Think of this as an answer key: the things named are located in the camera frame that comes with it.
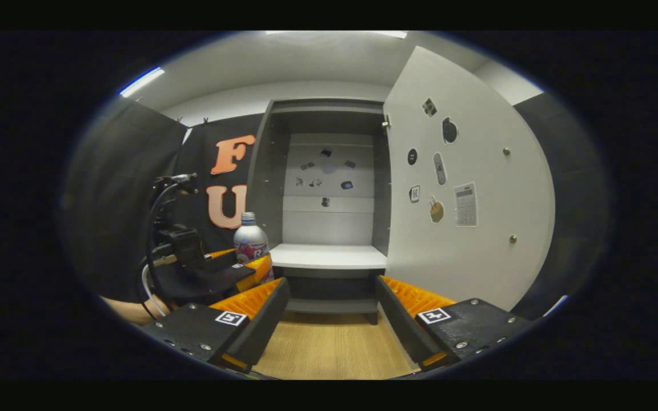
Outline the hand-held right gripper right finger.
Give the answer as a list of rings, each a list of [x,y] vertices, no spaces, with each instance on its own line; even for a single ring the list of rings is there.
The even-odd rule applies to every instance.
[[[374,283],[400,345],[422,372],[482,356],[535,324],[480,297],[452,301],[389,276]]]

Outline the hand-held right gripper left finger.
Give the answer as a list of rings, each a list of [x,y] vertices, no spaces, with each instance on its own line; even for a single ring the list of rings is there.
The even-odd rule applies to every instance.
[[[141,331],[201,364],[248,374],[266,351],[290,299],[286,279],[211,305],[188,303]]]

